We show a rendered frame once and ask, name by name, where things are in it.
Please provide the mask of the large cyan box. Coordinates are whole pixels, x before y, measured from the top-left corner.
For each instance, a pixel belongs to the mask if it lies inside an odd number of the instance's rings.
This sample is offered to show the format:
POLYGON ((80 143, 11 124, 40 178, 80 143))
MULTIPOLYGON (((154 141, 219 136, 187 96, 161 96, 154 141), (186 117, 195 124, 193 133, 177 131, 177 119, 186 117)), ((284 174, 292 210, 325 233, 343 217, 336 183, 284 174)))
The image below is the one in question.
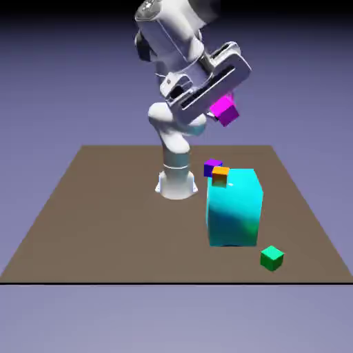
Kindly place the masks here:
POLYGON ((207 183, 205 221, 212 247, 257 244, 263 189, 253 169, 230 169, 225 187, 207 183))

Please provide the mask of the small purple cube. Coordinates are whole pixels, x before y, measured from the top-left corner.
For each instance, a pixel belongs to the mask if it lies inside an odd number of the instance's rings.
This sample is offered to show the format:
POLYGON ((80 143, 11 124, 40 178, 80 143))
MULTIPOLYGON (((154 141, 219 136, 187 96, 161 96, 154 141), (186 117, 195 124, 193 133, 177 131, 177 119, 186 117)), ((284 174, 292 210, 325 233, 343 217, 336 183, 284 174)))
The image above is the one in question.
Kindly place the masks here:
POLYGON ((222 166, 223 162, 221 160, 218 159, 208 159, 205 163, 204 163, 204 168, 203 168, 203 175, 205 177, 211 177, 212 176, 212 171, 214 169, 214 167, 219 167, 222 166))

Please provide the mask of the small orange cube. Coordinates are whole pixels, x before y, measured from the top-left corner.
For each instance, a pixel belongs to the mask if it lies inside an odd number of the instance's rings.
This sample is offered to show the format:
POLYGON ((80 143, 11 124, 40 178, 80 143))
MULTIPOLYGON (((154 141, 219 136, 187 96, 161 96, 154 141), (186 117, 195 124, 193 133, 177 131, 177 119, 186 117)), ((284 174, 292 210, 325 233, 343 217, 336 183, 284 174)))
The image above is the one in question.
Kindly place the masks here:
POLYGON ((212 170, 212 185, 214 187, 225 188, 228 184, 230 169, 223 166, 215 166, 212 170))

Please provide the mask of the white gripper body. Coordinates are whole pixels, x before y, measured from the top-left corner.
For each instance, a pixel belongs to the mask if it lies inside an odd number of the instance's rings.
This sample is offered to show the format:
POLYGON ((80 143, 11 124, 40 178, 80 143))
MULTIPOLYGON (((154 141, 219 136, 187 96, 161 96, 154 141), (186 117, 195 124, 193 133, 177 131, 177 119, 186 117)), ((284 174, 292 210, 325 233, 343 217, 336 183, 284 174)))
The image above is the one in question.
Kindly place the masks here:
POLYGON ((240 52, 204 52, 186 68, 166 75, 166 103, 188 125, 246 80, 252 69, 240 52))

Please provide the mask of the small magenta cube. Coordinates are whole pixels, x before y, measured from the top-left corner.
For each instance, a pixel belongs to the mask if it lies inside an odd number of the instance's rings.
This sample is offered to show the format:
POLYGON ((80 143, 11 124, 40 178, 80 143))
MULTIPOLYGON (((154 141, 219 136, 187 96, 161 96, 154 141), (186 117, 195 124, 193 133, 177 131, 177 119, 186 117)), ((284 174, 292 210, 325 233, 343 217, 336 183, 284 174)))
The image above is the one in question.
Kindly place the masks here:
POLYGON ((222 96, 218 101, 211 105, 210 112, 223 127, 230 125, 231 122, 239 117, 234 97, 230 93, 222 96))

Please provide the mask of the small green cube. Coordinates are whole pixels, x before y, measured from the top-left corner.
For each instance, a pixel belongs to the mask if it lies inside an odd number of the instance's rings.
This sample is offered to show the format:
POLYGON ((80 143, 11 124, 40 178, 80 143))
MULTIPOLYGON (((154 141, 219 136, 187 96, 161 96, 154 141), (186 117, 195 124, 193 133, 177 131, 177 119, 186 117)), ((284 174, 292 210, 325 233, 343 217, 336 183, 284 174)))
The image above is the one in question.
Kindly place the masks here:
POLYGON ((274 247, 268 246, 261 251, 260 264, 267 270, 273 272, 277 270, 283 263, 284 253, 274 247))

